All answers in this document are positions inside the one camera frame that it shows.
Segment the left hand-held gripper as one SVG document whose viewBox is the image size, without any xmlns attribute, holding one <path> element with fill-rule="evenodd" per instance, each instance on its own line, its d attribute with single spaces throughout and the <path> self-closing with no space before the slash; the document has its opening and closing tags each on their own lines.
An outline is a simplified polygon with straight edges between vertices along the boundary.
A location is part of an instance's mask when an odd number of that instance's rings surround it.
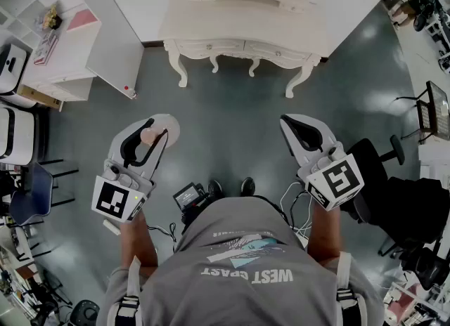
<svg viewBox="0 0 450 326">
<path fill-rule="evenodd" d="M 95 180 L 92 211 L 121 224 L 131 223 L 141 211 L 155 188 L 151 178 L 169 138 L 167 129 L 147 129 L 154 122 L 154 117 L 134 122 L 113 138 L 109 159 Z"/>
</svg>

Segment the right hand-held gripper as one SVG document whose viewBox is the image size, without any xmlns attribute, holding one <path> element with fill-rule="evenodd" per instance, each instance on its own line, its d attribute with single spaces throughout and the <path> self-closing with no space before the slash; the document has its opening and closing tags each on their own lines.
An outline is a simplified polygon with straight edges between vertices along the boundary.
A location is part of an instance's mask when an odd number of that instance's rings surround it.
<svg viewBox="0 0 450 326">
<path fill-rule="evenodd" d="M 297 175 L 305 190 L 326 211 L 351 200 L 364 187 L 353 155 L 321 120 L 301 114 L 280 117 L 283 137 L 299 165 Z"/>
</svg>

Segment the pink bottle with brown cap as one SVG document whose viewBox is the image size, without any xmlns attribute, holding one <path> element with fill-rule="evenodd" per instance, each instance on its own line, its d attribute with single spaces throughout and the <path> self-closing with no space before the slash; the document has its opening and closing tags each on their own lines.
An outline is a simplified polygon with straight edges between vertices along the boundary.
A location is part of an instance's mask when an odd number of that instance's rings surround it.
<svg viewBox="0 0 450 326">
<path fill-rule="evenodd" d="M 151 117 L 153 123 L 151 126 L 145 126 L 140 132 L 141 142 L 146 145 L 153 145 L 156 138 L 167 131 L 167 144 L 169 148 L 176 143 L 180 135 L 180 126 L 175 117 L 169 114 L 156 114 Z"/>
</svg>

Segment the person's right forearm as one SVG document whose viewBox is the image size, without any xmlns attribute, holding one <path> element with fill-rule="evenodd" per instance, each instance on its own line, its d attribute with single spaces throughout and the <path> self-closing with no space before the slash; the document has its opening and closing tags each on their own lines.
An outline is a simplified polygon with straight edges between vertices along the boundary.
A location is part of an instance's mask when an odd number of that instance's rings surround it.
<svg viewBox="0 0 450 326">
<path fill-rule="evenodd" d="M 313 213 L 307 253 L 321 265 L 337 259 L 342 251 L 340 209 L 326 211 L 316 200 L 312 202 Z"/>
</svg>

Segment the person's left forearm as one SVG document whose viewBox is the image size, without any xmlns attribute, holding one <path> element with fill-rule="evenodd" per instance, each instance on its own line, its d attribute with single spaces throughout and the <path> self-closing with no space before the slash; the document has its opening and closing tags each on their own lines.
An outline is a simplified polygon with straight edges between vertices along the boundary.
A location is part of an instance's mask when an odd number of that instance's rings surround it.
<svg viewBox="0 0 450 326">
<path fill-rule="evenodd" d="M 141 262 L 140 273 L 150 277 L 158 267 L 158 256 L 143 211 L 130 223 L 122 223 L 120 232 L 122 267 L 130 267 L 136 256 Z"/>
</svg>

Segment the white dressing table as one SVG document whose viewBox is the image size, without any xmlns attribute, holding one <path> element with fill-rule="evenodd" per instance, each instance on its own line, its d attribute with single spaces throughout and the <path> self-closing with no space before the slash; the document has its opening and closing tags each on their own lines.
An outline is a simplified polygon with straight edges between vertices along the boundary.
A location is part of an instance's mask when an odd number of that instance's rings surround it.
<svg viewBox="0 0 450 326">
<path fill-rule="evenodd" d="M 251 60 L 251 77 L 262 60 L 296 69 L 286 98 L 331 54 L 322 12 L 310 0 L 169 0 L 159 38 L 181 88 L 188 84 L 181 57 L 209 59 L 218 72 L 217 58 L 228 56 Z"/>
</svg>

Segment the black office chair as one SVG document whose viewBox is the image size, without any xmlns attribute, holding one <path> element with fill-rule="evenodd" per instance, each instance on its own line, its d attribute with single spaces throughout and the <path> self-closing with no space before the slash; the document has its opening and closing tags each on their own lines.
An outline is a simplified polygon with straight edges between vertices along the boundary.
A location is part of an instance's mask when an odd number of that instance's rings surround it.
<svg viewBox="0 0 450 326">
<path fill-rule="evenodd" d="M 341 206 L 359 223 L 378 224 L 378 215 L 383 203 L 383 196 L 388 187 L 388 176 L 383 163 L 397 159 L 402 165 L 405 160 L 404 150 L 397 136 L 390 137 L 392 149 L 379 155 L 375 146 L 368 138 L 360 140 L 349 149 L 353 155 L 364 180 L 364 187 L 351 200 Z"/>
</svg>

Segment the black screen device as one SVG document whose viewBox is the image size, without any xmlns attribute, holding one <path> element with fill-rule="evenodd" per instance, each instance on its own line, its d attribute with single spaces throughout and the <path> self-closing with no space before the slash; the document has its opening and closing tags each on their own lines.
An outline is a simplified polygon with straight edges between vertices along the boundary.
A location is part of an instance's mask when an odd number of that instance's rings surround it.
<svg viewBox="0 0 450 326">
<path fill-rule="evenodd" d="M 189 183 L 173 195 L 173 198 L 180 211 L 185 212 L 201 204 L 207 198 L 207 193 L 201 184 Z"/>
</svg>

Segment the person's right black shoe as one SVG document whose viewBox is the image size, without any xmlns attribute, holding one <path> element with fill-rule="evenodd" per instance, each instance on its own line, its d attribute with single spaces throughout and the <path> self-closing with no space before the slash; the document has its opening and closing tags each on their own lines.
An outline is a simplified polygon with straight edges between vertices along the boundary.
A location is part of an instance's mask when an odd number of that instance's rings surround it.
<svg viewBox="0 0 450 326">
<path fill-rule="evenodd" d="M 255 182 L 253 178 L 247 177 L 243 180 L 240 188 L 241 197 L 251 197 L 255 194 Z"/>
</svg>

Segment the person's black shoe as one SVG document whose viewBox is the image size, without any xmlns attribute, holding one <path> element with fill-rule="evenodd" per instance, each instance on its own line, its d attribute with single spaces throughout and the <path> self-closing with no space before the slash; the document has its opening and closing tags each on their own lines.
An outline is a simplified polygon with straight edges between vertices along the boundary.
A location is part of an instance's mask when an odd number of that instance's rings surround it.
<svg viewBox="0 0 450 326">
<path fill-rule="evenodd" d="M 214 200 L 220 200 L 224 197 L 222 186 L 217 180 L 210 180 L 208 183 L 208 194 Z"/>
<path fill-rule="evenodd" d="M 255 182 L 253 178 L 247 177 L 243 180 L 240 188 L 241 197 L 251 197 L 255 194 Z"/>
</svg>

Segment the person's left black shoe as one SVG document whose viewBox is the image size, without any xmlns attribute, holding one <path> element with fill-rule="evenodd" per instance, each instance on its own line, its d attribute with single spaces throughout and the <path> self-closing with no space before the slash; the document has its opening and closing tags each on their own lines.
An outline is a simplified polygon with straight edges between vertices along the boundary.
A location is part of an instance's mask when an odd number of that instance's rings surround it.
<svg viewBox="0 0 450 326">
<path fill-rule="evenodd" d="M 214 200 L 220 200 L 224 197 L 222 186 L 217 180 L 210 180 L 208 183 L 208 194 Z"/>
</svg>

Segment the brown cardboard box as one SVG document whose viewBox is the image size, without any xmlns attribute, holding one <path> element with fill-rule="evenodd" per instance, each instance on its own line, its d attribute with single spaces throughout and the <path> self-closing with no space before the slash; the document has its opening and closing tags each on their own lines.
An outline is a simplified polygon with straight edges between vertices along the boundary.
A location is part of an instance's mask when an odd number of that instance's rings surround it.
<svg viewBox="0 0 450 326">
<path fill-rule="evenodd" d="M 58 111 L 62 110 L 63 101 L 48 96 L 42 92 L 39 92 L 35 89 L 32 89 L 25 85 L 19 85 L 16 93 L 19 96 L 27 98 L 31 101 L 35 101 L 39 104 L 45 105 L 46 107 L 52 107 L 53 109 L 57 109 Z"/>
</svg>

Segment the white low cabinet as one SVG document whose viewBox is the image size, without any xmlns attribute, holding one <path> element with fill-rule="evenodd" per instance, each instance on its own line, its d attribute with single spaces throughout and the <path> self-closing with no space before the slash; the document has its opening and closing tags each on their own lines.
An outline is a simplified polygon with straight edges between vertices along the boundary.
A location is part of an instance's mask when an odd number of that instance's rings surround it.
<svg viewBox="0 0 450 326">
<path fill-rule="evenodd" d="M 99 32 L 101 22 L 67 32 L 73 16 L 88 8 L 78 6 L 63 14 L 63 22 L 56 30 L 56 44 L 46 65 L 33 63 L 33 50 L 22 77 L 22 84 L 63 102 L 86 101 L 96 77 L 87 66 L 89 54 Z"/>
</svg>

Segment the blue chair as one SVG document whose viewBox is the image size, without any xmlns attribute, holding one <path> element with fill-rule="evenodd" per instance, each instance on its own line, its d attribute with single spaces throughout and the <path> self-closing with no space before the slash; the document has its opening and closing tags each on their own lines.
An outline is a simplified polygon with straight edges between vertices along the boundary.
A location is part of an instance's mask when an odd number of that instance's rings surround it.
<svg viewBox="0 0 450 326">
<path fill-rule="evenodd" d="M 46 166 L 64 162 L 64 159 L 35 162 L 31 166 L 30 189 L 19 189 L 11 197 L 8 214 L 18 226 L 30 224 L 36 217 L 48 216 L 54 207 L 75 201 L 74 197 L 61 201 L 53 201 L 54 181 L 56 178 L 73 175 L 79 172 L 78 167 L 52 174 Z"/>
</svg>

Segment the white box appliance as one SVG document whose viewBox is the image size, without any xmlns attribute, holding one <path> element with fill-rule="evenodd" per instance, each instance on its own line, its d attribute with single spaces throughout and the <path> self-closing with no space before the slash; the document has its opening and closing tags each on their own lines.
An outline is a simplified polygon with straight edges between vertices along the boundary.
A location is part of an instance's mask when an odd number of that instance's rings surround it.
<svg viewBox="0 0 450 326">
<path fill-rule="evenodd" d="M 0 104 L 0 162 L 26 166 L 32 161 L 34 116 Z"/>
<path fill-rule="evenodd" d="M 29 53 L 13 44 L 0 47 L 0 95 L 11 95 L 18 87 Z"/>
</svg>

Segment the black jacket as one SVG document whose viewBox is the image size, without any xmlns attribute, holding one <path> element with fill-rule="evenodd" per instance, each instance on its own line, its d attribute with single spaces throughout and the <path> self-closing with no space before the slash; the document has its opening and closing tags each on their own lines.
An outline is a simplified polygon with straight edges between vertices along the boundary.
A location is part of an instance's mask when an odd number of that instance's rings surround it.
<svg viewBox="0 0 450 326">
<path fill-rule="evenodd" d="M 450 191 L 435 179 L 392 177 L 387 182 L 380 227 L 398 245 L 432 244 L 450 216 Z"/>
</svg>

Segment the wooden mesh chair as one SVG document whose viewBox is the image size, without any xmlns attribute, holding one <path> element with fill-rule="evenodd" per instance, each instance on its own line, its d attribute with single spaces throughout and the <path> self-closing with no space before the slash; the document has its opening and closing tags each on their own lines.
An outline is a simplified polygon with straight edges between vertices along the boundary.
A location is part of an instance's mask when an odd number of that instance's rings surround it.
<svg viewBox="0 0 450 326">
<path fill-rule="evenodd" d="M 427 81 L 425 85 L 426 89 L 419 96 L 395 98 L 414 101 L 418 113 L 418 130 L 402 136 L 401 139 L 404 140 L 416 133 L 427 133 L 427 136 L 418 141 L 419 143 L 425 142 L 431 136 L 450 141 L 450 106 L 447 94 L 432 81 Z"/>
</svg>

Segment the white partition panel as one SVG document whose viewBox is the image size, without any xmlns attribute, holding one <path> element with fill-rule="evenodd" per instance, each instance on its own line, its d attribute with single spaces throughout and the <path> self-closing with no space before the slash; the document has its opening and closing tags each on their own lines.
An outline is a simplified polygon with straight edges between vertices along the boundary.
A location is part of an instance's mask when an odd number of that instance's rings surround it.
<svg viewBox="0 0 450 326">
<path fill-rule="evenodd" d="M 114 0 L 84 2 L 101 22 L 86 66 L 126 97 L 136 98 L 143 44 Z"/>
</svg>

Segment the red and white book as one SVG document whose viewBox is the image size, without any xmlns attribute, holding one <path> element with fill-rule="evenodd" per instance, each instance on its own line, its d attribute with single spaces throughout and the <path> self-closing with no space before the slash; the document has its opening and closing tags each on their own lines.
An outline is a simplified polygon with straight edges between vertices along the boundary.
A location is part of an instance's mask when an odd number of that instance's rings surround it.
<svg viewBox="0 0 450 326">
<path fill-rule="evenodd" d="M 46 33 L 34 52 L 33 63 L 38 66 L 46 65 L 57 43 L 58 33 L 55 30 Z"/>
</svg>

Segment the pink flat box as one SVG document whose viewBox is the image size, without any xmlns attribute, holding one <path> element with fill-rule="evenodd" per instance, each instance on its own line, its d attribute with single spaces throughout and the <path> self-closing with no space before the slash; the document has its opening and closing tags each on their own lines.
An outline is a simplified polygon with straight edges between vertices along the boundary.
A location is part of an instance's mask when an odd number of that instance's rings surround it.
<svg viewBox="0 0 450 326">
<path fill-rule="evenodd" d="M 67 26 L 67 32 L 78 30 L 92 23 L 98 22 L 97 17 L 88 9 L 77 12 Z"/>
</svg>

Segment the yellow flower pot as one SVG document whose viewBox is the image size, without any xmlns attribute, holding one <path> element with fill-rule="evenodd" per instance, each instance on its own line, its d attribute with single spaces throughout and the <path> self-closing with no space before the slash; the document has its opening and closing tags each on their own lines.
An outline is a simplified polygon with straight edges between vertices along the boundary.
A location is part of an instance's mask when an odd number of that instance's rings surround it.
<svg viewBox="0 0 450 326">
<path fill-rule="evenodd" d="M 62 22 L 63 20 L 58 14 L 57 5 L 52 4 L 43 16 L 41 27 L 43 30 L 57 30 Z"/>
</svg>

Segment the black round base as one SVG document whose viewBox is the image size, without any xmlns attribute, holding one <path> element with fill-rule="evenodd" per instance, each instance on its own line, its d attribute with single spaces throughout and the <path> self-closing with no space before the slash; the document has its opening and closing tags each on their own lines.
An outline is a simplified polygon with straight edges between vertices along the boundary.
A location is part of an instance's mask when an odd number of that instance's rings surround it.
<svg viewBox="0 0 450 326">
<path fill-rule="evenodd" d="M 99 311 L 99 306 L 93 301 L 81 300 L 70 314 L 70 324 L 72 326 L 96 326 Z"/>
</svg>

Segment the person's grey t-shirt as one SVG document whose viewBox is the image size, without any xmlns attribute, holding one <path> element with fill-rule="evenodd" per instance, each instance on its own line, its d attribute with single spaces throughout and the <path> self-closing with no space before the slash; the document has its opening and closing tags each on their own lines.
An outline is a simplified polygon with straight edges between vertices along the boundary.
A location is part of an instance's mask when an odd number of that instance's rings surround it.
<svg viewBox="0 0 450 326">
<path fill-rule="evenodd" d="M 110 278 L 97 326 L 383 326 L 380 295 L 348 253 L 321 265 L 280 211 L 224 197 L 191 221 L 150 276 Z"/>
</svg>

